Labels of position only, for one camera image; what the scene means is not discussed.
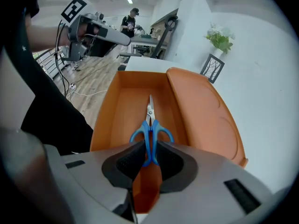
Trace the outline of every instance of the blue scissors handle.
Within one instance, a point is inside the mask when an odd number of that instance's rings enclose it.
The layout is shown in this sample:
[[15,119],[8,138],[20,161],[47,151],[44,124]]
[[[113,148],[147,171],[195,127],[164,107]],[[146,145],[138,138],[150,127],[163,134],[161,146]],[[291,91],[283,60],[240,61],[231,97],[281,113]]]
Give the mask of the blue scissors handle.
[[136,135],[139,133],[144,134],[144,139],[145,139],[145,147],[146,147],[146,153],[148,155],[148,159],[144,162],[143,167],[146,167],[150,164],[152,158],[151,158],[151,152],[150,152],[150,138],[149,138],[149,132],[151,131],[150,126],[148,123],[144,120],[140,126],[139,129],[137,129],[131,136],[130,142],[134,142],[134,139]]
[[156,152],[157,152],[157,139],[158,139],[158,133],[159,132],[164,132],[166,133],[169,138],[170,138],[170,141],[171,142],[174,142],[174,138],[171,134],[171,132],[162,127],[160,124],[159,124],[159,121],[158,120],[155,120],[153,125],[152,125],[152,130],[153,130],[153,153],[152,153],[152,156],[151,156],[151,159],[153,160],[153,162],[159,166],[158,164],[158,161],[157,161],[157,158],[156,158]]

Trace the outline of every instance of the desk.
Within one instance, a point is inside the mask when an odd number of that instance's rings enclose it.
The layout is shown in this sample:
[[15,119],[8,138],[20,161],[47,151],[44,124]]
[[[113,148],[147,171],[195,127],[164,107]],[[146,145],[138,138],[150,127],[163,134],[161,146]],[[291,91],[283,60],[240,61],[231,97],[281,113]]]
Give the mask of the desk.
[[[148,46],[148,47],[156,47],[159,41],[155,38],[142,38],[140,36],[134,36],[131,38],[131,43],[128,46],[128,51],[131,53],[136,53],[136,50],[132,50],[134,46]],[[167,42],[163,42],[161,49],[167,49]]]
[[132,56],[125,71],[148,71],[165,73],[170,67],[177,67],[200,74],[200,67],[186,67],[185,65],[147,57]]

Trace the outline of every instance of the black cable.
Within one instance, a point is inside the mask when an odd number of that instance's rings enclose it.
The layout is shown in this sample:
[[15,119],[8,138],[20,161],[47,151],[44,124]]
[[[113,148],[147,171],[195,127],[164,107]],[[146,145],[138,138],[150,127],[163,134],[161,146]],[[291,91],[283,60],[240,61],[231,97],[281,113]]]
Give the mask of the black cable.
[[[58,69],[58,71],[59,71],[59,74],[61,75],[61,78],[62,78],[62,82],[63,82],[63,85],[64,85],[64,96],[66,97],[67,94],[68,94],[68,92],[69,92],[69,89],[70,89],[70,82],[67,80],[67,78],[64,77],[64,75],[62,74],[62,72],[61,72],[61,70],[60,70],[60,68],[59,68],[59,65],[58,65],[58,46],[59,46],[60,37],[61,37],[61,34],[62,34],[62,31],[63,31],[64,27],[65,27],[65,24],[62,26],[62,28],[61,28],[61,30],[60,30],[60,33],[59,33],[59,36],[58,36],[58,38],[56,39],[56,41],[57,41],[57,52],[55,53],[55,63],[56,63],[56,67],[57,67],[57,69]],[[67,82],[67,84],[68,84],[68,88],[67,88],[67,90],[66,90],[66,88],[65,88],[64,80],[66,80],[66,82]]]
[[57,70],[58,70],[58,72],[59,72],[59,74],[60,74],[60,78],[61,78],[62,83],[63,83],[63,85],[64,85],[64,96],[66,96],[66,95],[65,95],[65,94],[66,94],[66,88],[65,88],[65,84],[64,84],[64,79],[63,79],[63,77],[62,77],[61,71],[60,71],[59,66],[58,66],[58,55],[57,55],[57,53],[58,53],[58,33],[59,33],[59,27],[60,27],[60,25],[61,25],[61,22],[62,22],[62,20],[60,20],[59,25],[58,25],[58,28],[57,28],[56,44],[55,44],[55,55],[54,55],[54,57],[55,57],[55,65],[56,65],[56,68],[57,68]]
[[76,84],[76,83],[80,82],[81,80],[84,80],[86,77],[88,77],[88,76],[92,75],[93,73],[97,72],[98,70],[100,70],[100,69],[102,69],[102,68],[108,66],[111,62],[115,61],[116,59],[114,59],[114,60],[112,60],[112,61],[109,61],[108,64],[103,65],[103,66],[101,66],[100,68],[98,68],[98,69],[96,69],[96,70],[93,69],[92,72],[90,72],[89,74],[87,74],[87,75],[84,76],[83,78],[81,78],[81,79],[79,79],[79,80],[77,80],[77,81],[72,82],[72,84]]

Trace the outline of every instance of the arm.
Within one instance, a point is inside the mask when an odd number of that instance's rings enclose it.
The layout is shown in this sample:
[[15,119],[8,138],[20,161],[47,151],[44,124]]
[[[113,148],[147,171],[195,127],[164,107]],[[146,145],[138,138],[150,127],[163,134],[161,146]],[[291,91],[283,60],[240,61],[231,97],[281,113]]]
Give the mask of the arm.
[[122,27],[123,29],[127,29],[127,28],[128,28],[125,24],[126,24],[126,17],[124,17],[124,18],[122,19],[121,27]]
[[[47,28],[41,26],[33,26],[31,25],[30,14],[26,15],[25,24],[30,48],[33,52],[55,47],[57,27]],[[67,37],[67,27],[64,27],[60,37],[59,46],[68,45],[70,45],[70,41]]]

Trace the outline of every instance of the wooden floor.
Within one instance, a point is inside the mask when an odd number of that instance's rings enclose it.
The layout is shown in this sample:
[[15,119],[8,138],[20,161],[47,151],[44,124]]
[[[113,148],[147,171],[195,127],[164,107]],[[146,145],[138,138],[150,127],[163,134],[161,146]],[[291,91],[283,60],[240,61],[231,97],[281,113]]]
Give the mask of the wooden floor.
[[[79,94],[91,95],[99,91],[106,91],[117,72],[117,68],[124,60],[121,57],[117,58],[118,54],[119,47],[116,47],[104,58],[86,57],[83,61],[77,63],[78,69],[81,71],[72,70],[72,67],[69,65],[62,69],[62,74],[70,84],[75,83],[75,92]],[[54,83],[64,94],[64,87],[59,74],[54,77]],[[71,103],[83,114],[87,123],[93,129],[106,92],[100,92],[88,97],[78,95],[77,93],[72,93]]]

